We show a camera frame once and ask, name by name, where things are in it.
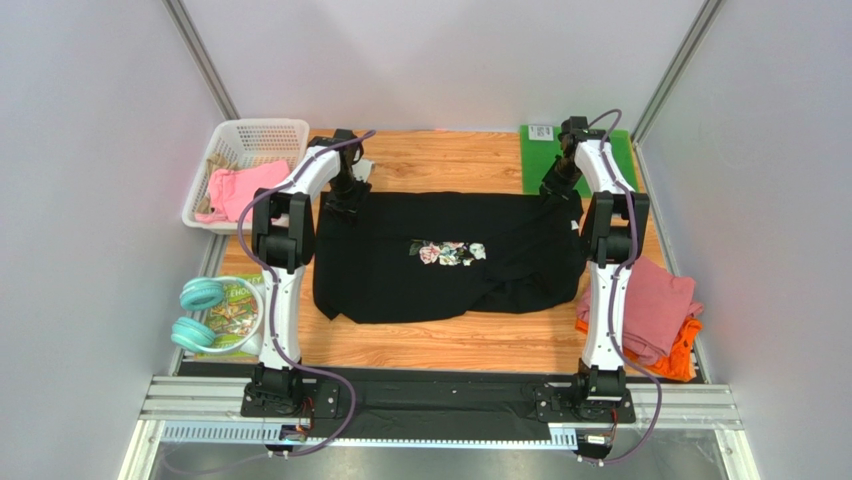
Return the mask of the black floral t shirt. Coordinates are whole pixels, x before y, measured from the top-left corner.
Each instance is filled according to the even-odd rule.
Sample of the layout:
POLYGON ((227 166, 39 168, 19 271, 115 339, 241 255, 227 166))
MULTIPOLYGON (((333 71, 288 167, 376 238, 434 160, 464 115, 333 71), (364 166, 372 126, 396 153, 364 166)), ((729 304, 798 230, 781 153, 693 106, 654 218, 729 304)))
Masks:
POLYGON ((360 324, 523 314, 575 297, 581 198, 372 193, 353 222, 319 218, 313 298, 360 324))

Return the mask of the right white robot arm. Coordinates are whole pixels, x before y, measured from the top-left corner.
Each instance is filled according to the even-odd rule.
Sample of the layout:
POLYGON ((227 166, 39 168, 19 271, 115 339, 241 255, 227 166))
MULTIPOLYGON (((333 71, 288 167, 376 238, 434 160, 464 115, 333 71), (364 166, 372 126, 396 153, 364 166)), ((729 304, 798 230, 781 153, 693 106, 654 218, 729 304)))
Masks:
POLYGON ((612 159, 612 130, 592 125, 583 116, 562 123, 561 154, 545 173, 539 193, 547 200, 567 200, 581 179, 592 193, 580 228, 591 293, 587 339, 574 380, 575 401, 618 405, 627 395, 622 349, 627 287, 642 252, 650 200, 635 191, 612 159))

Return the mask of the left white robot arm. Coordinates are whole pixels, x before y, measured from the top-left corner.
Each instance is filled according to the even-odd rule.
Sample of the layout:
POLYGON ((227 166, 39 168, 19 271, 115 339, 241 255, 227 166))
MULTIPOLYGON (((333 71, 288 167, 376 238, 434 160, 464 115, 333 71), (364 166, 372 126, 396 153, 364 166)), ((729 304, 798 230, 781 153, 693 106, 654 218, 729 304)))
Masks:
POLYGON ((265 290, 263 340, 250 382, 258 393, 294 403, 301 398, 302 375, 319 373, 301 364, 298 341, 302 281, 316 251, 313 203, 328 187, 325 207, 348 223, 356 220, 371 185, 356 177, 354 167, 363 158, 363 143, 375 134, 338 129, 313 138, 293 171, 276 186, 258 189, 249 203, 246 252, 263 270, 265 290))

